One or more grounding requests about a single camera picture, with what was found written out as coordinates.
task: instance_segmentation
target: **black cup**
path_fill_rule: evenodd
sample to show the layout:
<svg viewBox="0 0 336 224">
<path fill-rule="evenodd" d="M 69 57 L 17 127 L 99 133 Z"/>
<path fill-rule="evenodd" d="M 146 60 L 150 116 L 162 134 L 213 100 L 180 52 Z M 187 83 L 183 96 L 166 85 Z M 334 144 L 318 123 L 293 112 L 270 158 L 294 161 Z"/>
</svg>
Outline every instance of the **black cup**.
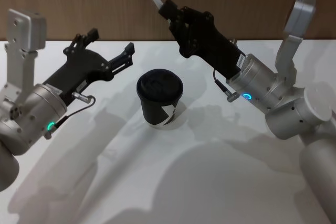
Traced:
<svg viewBox="0 0 336 224">
<path fill-rule="evenodd" d="M 162 127 L 173 120 L 183 93 L 183 83 L 177 75 L 166 69 L 153 69 L 140 77 L 136 88 L 150 126 Z"/>
</svg>

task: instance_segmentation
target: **table surface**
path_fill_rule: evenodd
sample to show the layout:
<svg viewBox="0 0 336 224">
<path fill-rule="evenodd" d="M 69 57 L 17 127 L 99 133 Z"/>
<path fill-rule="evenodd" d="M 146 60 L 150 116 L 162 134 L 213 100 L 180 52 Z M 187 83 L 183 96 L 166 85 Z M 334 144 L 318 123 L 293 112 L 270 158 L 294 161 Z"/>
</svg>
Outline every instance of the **table surface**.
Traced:
<svg viewBox="0 0 336 224">
<path fill-rule="evenodd" d="M 127 44 L 101 41 L 89 49 L 109 60 Z M 276 139 L 243 98 L 228 103 L 212 68 L 180 56 L 176 42 L 134 44 L 132 67 L 85 90 L 95 106 L 17 157 L 19 176 L 0 193 L 1 224 L 330 223 L 300 172 L 297 137 Z M 66 61 L 68 45 L 47 43 L 36 59 L 36 83 Z M 279 45 L 238 42 L 272 70 Z M 305 40 L 294 59 L 297 86 L 317 83 L 334 110 L 335 51 L 336 41 Z M 5 50 L 0 54 L 4 83 Z M 173 71 L 184 84 L 176 119 L 160 130 L 145 123 L 135 89 L 154 68 Z M 76 101 L 68 111 L 82 106 Z"/>
</svg>

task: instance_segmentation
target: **wooden wall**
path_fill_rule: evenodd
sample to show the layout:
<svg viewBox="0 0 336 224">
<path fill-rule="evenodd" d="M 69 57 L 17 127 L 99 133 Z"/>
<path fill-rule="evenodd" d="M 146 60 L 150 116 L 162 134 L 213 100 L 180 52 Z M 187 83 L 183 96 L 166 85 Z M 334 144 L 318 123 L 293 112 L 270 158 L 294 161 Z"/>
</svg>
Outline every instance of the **wooden wall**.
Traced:
<svg viewBox="0 0 336 224">
<path fill-rule="evenodd" d="M 281 38 L 293 0 L 173 0 L 215 16 L 228 38 Z M 0 39 L 8 8 L 37 10 L 47 17 L 49 39 L 72 39 L 97 27 L 103 40 L 172 39 L 151 0 L 0 0 Z M 336 0 L 317 0 L 307 38 L 336 38 Z"/>
</svg>

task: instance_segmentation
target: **metal bracket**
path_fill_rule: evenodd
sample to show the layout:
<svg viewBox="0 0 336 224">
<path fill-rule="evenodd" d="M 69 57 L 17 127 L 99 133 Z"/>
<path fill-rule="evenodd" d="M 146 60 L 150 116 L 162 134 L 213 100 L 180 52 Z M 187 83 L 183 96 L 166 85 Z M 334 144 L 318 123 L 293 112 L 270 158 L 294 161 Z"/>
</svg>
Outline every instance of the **metal bracket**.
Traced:
<svg viewBox="0 0 336 224">
<path fill-rule="evenodd" d="M 296 0 L 283 31 L 285 38 L 278 50 L 275 67 L 288 86 L 293 86 L 296 81 L 293 57 L 313 18 L 315 3 L 316 0 Z"/>
<path fill-rule="evenodd" d="M 13 118 L 13 111 L 33 90 L 34 62 L 46 36 L 46 20 L 38 13 L 8 11 L 7 83 L 0 91 L 0 116 Z"/>
</svg>

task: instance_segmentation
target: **white sticker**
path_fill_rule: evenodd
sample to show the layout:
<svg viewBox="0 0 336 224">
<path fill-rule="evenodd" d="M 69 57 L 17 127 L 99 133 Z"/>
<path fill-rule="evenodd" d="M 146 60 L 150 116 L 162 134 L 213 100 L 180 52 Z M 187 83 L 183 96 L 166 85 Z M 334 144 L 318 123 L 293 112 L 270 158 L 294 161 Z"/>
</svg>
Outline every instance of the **white sticker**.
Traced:
<svg viewBox="0 0 336 224">
<path fill-rule="evenodd" d="M 50 84 L 46 84 L 46 86 L 50 89 L 53 90 L 53 92 L 56 94 L 56 95 L 60 95 L 62 94 L 63 91 L 61 91 L 60 89 L 58 88 L 55 88 L 54 86 L 50 85 Z"/>
<path fill-rule="evenodd" d="M 76 91 L 80 92 L 86 86 L 86 80 L 84 80 L 77 88 Z"/>
<path fill-rule="evenodd" d="M 245 61 L 245 56 L 241 54 L 239 56 L 238 61 L 237 61 L 237 67 L 239 67 L 240 69 L 242 69 L 244 61 Z"/>
</svg>

